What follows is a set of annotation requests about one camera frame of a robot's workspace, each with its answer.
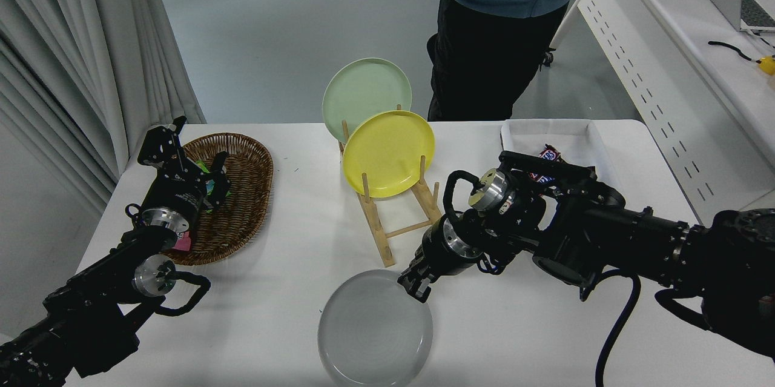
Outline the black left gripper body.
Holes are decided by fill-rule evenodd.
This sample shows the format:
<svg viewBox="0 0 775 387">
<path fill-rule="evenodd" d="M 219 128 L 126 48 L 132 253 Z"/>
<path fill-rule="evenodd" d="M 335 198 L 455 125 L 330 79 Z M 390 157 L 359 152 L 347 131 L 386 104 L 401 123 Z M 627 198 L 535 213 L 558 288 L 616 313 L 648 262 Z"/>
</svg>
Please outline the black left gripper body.
<svg viewBox="0 0 775 387">
<path fill-rule="evenodd" d="M 158 176 L 143 200 L 143 224 L 168 229 L 191 229 L 196 224 L 206 194 L 203 172 Z"/>
</svg>

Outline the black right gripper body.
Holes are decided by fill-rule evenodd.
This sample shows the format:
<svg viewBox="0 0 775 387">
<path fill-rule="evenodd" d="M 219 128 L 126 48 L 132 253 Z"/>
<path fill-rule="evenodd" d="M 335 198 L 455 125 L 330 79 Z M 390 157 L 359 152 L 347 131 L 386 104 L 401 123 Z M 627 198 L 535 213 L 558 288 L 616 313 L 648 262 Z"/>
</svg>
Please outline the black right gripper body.
<svg viewBox="0 0 775 387">
<path fill-rule="evenodd" d="M 457 276 L 477 263 L 479 249 L 462 240 L 453 227 L 431 227 L 421 241 L 421 252 L 435 277 Z"/>
</svg>

